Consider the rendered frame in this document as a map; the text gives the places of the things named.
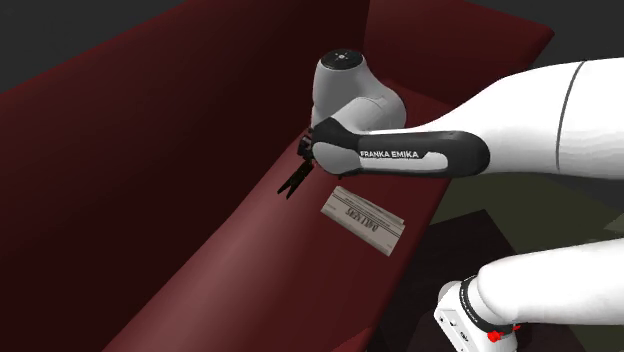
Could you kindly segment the dark red sofa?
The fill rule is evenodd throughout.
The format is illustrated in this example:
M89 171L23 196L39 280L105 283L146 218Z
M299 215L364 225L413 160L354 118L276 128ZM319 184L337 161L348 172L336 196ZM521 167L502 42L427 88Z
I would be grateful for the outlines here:
M0 93L0 352L101 352L305 127L325 52L441 107L552 35L467 0L185 0Z

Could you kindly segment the folded grey newspaper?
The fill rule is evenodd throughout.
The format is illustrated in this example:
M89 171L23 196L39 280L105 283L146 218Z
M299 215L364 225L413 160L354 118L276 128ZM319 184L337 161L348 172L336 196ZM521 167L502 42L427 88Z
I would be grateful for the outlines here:
M334 188L321 212L386 256L405 229L403 219L341 186Z

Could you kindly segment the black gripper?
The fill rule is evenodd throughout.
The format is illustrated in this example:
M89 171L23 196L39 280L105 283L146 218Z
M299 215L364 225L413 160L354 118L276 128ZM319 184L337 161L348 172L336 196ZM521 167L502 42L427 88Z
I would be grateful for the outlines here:
M303 158L303 162L297 170L285 181L285 183L278 189L277 193L280 194L287 190L286 198L289 199L295 190L301 185L305 178L314 168L313 165L306 165L306 162L313 164L314 156L312 152L312 134L313 129L308 128L301 139L299 140L297 147L297 154Z

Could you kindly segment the dark robot stand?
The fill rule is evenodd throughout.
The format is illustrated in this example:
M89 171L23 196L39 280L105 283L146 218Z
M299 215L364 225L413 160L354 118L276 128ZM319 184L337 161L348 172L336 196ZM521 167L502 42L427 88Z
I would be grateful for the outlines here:
M455 352L433 318L441 287L514 253L484 210L429 226L366 352Z

